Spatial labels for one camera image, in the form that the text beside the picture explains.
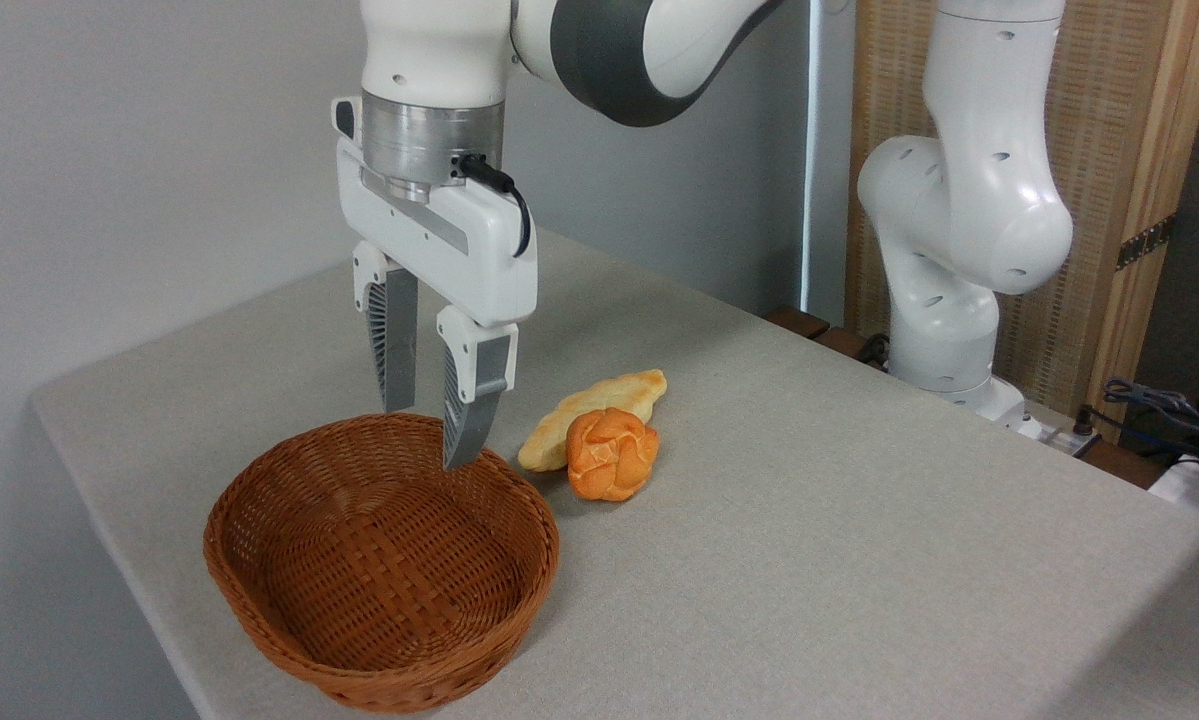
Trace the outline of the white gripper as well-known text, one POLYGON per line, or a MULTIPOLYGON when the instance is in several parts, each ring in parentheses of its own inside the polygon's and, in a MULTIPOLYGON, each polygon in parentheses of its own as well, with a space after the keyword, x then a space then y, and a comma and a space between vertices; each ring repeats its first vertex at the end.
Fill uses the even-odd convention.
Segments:
POLYGON ((502 182, 466 173, 500 165, 504 105, 426 108, 353 96, 335 99, 331 122, 342 211, 364 240, 353 252, 355 305, 369 329, 381 405, 385 413, 415 405, 420 279, 452 304, 436 316, 442 466, 460 468, 483 450, 499 398, 516 388, 513 322, 538 305, 525 205, 502 182))

